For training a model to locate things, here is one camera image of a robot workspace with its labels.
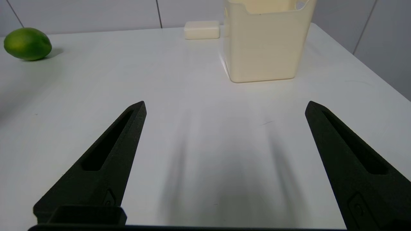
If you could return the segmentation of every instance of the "cream plastic container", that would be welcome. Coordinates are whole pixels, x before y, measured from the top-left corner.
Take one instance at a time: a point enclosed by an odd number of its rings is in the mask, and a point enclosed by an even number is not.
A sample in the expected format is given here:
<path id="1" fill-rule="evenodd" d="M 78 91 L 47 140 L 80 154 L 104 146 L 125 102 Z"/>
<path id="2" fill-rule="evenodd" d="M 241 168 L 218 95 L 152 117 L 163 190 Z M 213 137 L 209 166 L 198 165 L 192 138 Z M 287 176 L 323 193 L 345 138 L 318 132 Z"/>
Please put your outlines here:
<path id="1" fill-rule="evenodd" d="M 231 81 L 294 78 L 316 0 L 224 1 L 224 53 Z"/>

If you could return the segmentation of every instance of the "white table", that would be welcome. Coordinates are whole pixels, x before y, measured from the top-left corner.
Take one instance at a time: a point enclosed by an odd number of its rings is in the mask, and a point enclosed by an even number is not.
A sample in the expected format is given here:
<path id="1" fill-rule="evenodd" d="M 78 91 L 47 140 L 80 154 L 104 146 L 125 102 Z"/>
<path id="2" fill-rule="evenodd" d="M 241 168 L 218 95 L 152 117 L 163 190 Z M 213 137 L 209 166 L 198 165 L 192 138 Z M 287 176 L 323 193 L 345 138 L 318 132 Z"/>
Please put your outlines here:
<path id="1" fill-rule="evenodd" d="M 49 59 L 0 50 L 0 229 L 129 105 L 147 118 L 122 202 L 128 224 L 345 228 L 304 111 L 333 111 L 411 179 L 411 105 L 315 24 L 297 76 L 232 83 L 222 40 L 181 28 L 51 35 Z"/>

